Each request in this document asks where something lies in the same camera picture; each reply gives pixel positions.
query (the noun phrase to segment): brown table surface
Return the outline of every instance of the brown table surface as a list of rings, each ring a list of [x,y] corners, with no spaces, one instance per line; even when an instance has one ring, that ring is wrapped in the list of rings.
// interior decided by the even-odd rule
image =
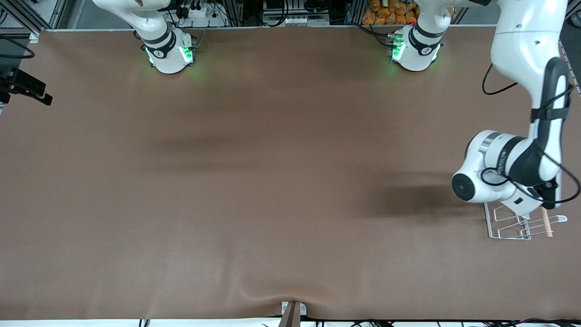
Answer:
[[[581,202],[492,240],[449,186],[474,134],[528,128],[521,87],[480,91],[492,36],[410,73],[357,29],[209,31],[168,76],[131,33],[42,33],[53,105],[0,118],[0,318],[581,318]]]

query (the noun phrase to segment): wire rack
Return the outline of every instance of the wire rack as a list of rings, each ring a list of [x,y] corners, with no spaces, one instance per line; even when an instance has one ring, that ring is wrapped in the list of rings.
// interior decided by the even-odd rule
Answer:
[[[543,218],[531,218],[530,214],[519,216],[505,205],[496,207],[497,204],[499,203],[484,203],[488,236],[492,239],[530,240],[533,235],[545,234],[549,236],[549,233],[552,236],[553,231],[550,230],[550,225],[567,221],[567,216],[564,215],[550,216],[548,217],[549,230],[547,230]],[[541,215],[540,210],[532,213]]]

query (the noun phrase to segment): black strap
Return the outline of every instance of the black strap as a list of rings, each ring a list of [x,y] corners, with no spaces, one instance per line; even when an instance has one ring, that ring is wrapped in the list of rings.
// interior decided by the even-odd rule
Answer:
[[[522,136],[515,136],[504,144],[502,150],[500,150],[500,153],[498,155],[498,161],[496,162],[496,173],[497,174],[499,174],[500,176],[507,175],[505,170],[506,170],[508,155],[510,154],[512,149],[514,149],[514,147],[517,146],[517,144],[524,139],[525,138]]]
[[[171,39],[165,45],[162,45],[159,48],[154,47],[147,47],[147,50],[150,54],[152,54],[155,58],[163,59],[167,57],[167,53],[170,52],[171,49],[174,48],[176,41],[176,36],[173,31],[171,31]]]
[[[418,54],[421,56],[427,56],[431,54],[432,51],[434,51],[439,45],[439,42],[436,42],[432,45],[419,42],[418,39],[414,36],[414,29],[410,29],[408,38],[410,40],[411,46],[414,47],[418,51]]]
[[[469,0],[469,1],[483,6],[488,6],[488,4],[492,2],[492,0]]]
[[[530,122],[534,122],[536,119],[540,120],[554,120],[554,119],[565,119],[569,115],[569,108],[559,108],[559,109],[531,109],[530,110]]]
[[[170,29],[167,28],[166,32],[163,33],[162,36],[158,37],[155,40],[146,40],[144,38],[141,37],[141,35],[139,37],[141,37],[141,41],[145,42],[145,43],[149,43],[149,44],[158,44],[159,42],[162,42],[163,40],[165,40],[167,38],[167,36],[170,35]]]
[[[430,33],[424,29],[422,29],[419,24],[416,24],[412,30],[415,29],[416,31],[418,31],[418,33],[422,34],[425,37],[429,37],[429,38],[437,38],[437,37],[441,37],[442,35],[444,35],[446,33],[446,30],[441,31],[440,33]]]

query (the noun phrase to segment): black cable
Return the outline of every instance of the black cable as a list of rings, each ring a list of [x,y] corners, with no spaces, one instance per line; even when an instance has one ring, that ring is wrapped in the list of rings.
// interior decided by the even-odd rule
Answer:
[[[170,15],[171,23],[174,25],[174,27],[178,27],[178,24],[175,23],[174,16],[172,16],[170,10],[166,9],[166,12],[168,15]]]
[[[2,19],[2,21],[0,22],[0,25],[4,24],[4,22],[6,21],[6,18],[8,18],[8,12],[4,11],[4,9],[0,8],[0,17],[2,17],[2,15],[4,15],[4,18]]]
[[[221,13],[223,13],[223,14],[224,14],[224,16],[226,16],[228,19],[230,19],[230,20],[233,20],[233,21],[235,21],[235,22],[237,22],[237,23],[244,23],[244,21],[243,21],[243,20],[238,20],[238,19],[234,19],[234,18],[230,17],[230,15],[228,15],[228,13],[227,13],[227,12],[225,12],[224,10],[222,10],[222,8],[221,8],[220,6],[218,6],[218,10],[219,10]],[[215,1],[214,1],[214,11],[216,11],[216,2],[215,2]]]
[[[373,31],[370,31],[370,30],[366,29],[366,28],[365,28],[363,25],[359,25],[359,24],[357,24],[357,23],[348,23],[347,25],[357,26],[357,27],[358,27],[360,30],[362,30],[363,32],[365,32],[365,33],[367,33],[367,34],[370,34],[370,35],[373,35],[373,34],[375,34],[375,35],[377,35],[377,36],[384,36],[384,37],[387,37],[387,36],[388,36],[388,35],[387,35],[387,34],[385,34],[385,33],[375,33],[375,32],[373,32]]]
[[[278,23],[272,25],[271,27],[277,27],[280,24],[284,23],[286,21],[286,18],[289,16],[289,0],[285,0],[285,5],[286,5],[286,14],[281,16],[281,19],[278,21]],[[284,13],[285,8],[283,7],[281,10],[281,13]]]
[[[371,32],[373,33],[373,36],[375,37],[375,39],[379,42],[379,44],[383,45],[384,47],[389,48],[389,44],[382,42],[377,33],[373,31],[373,27],[371,27],[371,25],[369,25],[369,29],[371,30]]]
[[[259,9],[258,5],[260,4],[260,0],[254,1],[254,17],[256,18],[256,26],[260,23],[261,26],[266,26],[266,24],[259,18],[260,12],[262,9]]]
[[[30,54],[29,55],[7,55],[7,54],[0,54],[0,58],[8,58],[8,59],[30,59],[30,58],[34,58],[34,56],[36,56],[36,54],[34,53],[34,51],[32,51],[31,49],[29,49],[27,46],[22,45],[18,42],[16,42],[13,38],[11,37],[7,37],[5,35],[0,34],[0,38],[4,39],[14,45],[16,45],[17,47],[24,49],[25,51],[28,51]]]
[[[489,170],[495,170],[495,168],[494,168],[494,167],[488,167],[488,168],[484,168],[484,169],[482,169],[482,171],[480,172],[480,179],[481,179],[481,180],[484,182],[484,184],[486,184],[486,185],[490,185],[490,186],[501,186],[501,185],[503,185],[503,184],[505,184],[506,182],[508,182],[508,181],[509,181],[509,179],[508,179],[507,177],[505,177],[505,176],[502,176],[502,177],[504,177],[504,178],[505,178],[505,180],[503,180],[503,181],[502,181],[502,182],[500,182],[500,183],[491,183],[491,182],[487,182],[487,181],[484,179],[484,173],[485,173],[485,172],[487,172],[487,171],[489,171]]]
[[[484,85],[486,84],[486,78],[488,77],[488,74],[490,73],[490,71],[492,70],[492,64],[490,64],[490,67],[488,67],[488,70],[486,71],[486,74],[484,74],[484,78],[482,79],[482,92],[484,92],[484,94],[486,95],[495,95],[501,92],[504,92],[506,90],[508,90],[509,88],[517,85],[518,83],[512,83],[509,86],[505,87],[505,88],[501,88],[498,91],[494,91],[494,92],[487,92]]]

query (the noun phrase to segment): snack package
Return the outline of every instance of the snack package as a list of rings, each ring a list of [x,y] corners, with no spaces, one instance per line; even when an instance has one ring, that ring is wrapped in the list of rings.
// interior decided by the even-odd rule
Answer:
[[[395,24],[396,23],[396,14],[395,13],[391,13],[388,17],[385,18],[385,23],[386,24]]]
[[[369,9],[373,12],[376,12],[381,9],[381,2],[379,0],[369,0],[367,2]]]
[[[389,8],[381,8],[377,11],[377,18],[387,18],[391,12],[389,12]]]
[[[389,11],[396,12],[401,7],[401,2],[399,0],[389,0]]]
[[[361,19],[361,24],[363,25],[371,25],[375,21],[375,13],[374,12],[365,12],[363,14],[363,18]]]
[[[452,20],[452,22],[454,22],[456,20],[456,12],[454,11],[454,7],[446,7],[446,9],[448,9],[448,11],[450,12],[450,18]]]
[[[406,13],[406,24],[411,24],[413,21],[415,21],[415,13],[411,10]]]
[[[404,15],[396,15],[396,24],[406,24],[406,17]]]
[[[404,2],[400,3],[399,8],[396,9],[396,15],[404,15],[406,13],[407,5]]]

